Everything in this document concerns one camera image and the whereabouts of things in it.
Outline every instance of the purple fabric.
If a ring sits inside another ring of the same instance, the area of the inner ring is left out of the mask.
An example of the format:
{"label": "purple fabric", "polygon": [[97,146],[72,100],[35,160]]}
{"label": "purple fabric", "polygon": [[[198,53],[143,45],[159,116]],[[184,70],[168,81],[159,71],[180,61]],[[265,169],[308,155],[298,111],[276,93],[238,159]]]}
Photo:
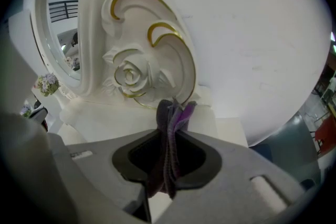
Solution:
{"label": "purple fabric", "polygon": [[162,132],[161,156],[147,182],[148,196],[154,196],[158,191],[168,193],[173,198],[176,193],[175,183],[181,176],[175,132],[187,129],[189,119],[194,112],[196,102],[189,102],[183,107],[174,99],[173,102],[162,100],[156,112],[157,128]]}

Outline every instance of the red object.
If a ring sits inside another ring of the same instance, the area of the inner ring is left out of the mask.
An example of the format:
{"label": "red object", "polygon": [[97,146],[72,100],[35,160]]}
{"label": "red object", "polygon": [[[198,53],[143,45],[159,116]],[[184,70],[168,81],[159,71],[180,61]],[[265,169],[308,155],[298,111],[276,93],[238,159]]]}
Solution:
{"label": "red object", "polygon": [[336,121],[333,115],[324,120],[315,132],[315,141],[323,140],[321,153],[328,152],[336,146]]}

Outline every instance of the black railing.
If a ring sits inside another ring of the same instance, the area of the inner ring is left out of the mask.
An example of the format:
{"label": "black railing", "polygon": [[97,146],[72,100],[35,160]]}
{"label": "black railing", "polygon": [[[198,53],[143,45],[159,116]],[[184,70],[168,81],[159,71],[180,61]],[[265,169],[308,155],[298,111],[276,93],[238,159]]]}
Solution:
{"label": "black railing", "polygon": [[78,16],[78,0],[68,0],[49,3],[51,22],[74,18]]}

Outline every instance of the flower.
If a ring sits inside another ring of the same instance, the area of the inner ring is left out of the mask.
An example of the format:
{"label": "flower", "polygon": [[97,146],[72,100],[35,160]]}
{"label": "flower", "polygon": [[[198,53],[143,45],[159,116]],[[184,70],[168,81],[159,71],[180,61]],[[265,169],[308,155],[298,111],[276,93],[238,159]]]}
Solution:
{"label": "flower", "polygon": [[31,115],[31,107],[29,104],[24,104],[24,106],[22,107],[21,111],[20,111],[20,114],[27,118]]}
{"label": "flower", "polygon": [[104,87],[110,88],[109,93],[114,92],[115,88],[120,88],[128,98],[146,94],[149,99],[154,99],[158,88],[175,87],[170,72],[160,69],[156,58],[145,54],[137,44],[128,45],[122,50],[112,49],[103,59],[114,67],[113,77],[107,78],[103,84]]}
{"label": "flower", "polygon": [[59,83],[56,76],[49,73],[45,76],[39,76],[34,87],[39,88],[40,92],[43,93],[44,96],[48,96],[57,91]]}
{"label": "flower", "polygon": [[49,82],[49,84],[55,84],[56,81],[57,81],[57,78],[56,78],[56,76],[53,73],[46,74],[46,79]]}
{"label": "flower", "polygon": [[104,60],[115,67],[113,84],[127,97],[144,95],[159,80],[157,60],[145,55],[136,45],[109,51]]}
{"label": "flower", "polygon": [[74,58],[74,59],[72,60],[72,65],[71,65],[71,67],[72,67],[73,69],[79,69],[79,68],[80,68],[80,63],[79,63],[79,58],[78,58],[78,57],[76,57],[76,58]]}
{"label": "flower", "polygon": [[71,59],[71,57],[65,58],[65,63],[67,63],[67,65],[72,68],[72,59]]}

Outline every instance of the carved rose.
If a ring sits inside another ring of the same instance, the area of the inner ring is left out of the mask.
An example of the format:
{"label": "carved rose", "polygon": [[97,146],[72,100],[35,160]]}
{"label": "carved rose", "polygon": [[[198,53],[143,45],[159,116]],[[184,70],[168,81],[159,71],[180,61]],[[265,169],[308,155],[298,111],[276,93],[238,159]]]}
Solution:
{"label": "carved rose", "polygon": [[113,77],[108,78],[110,88],[121,89],[126,97],[135,98],[149,93],[153,95],[153,90],[162,87],[162,84],[166,87],[175,86],[169,72],[160,70],[158,61],[136,45],[119,51],[112,49],[103,59],[114,67]]}

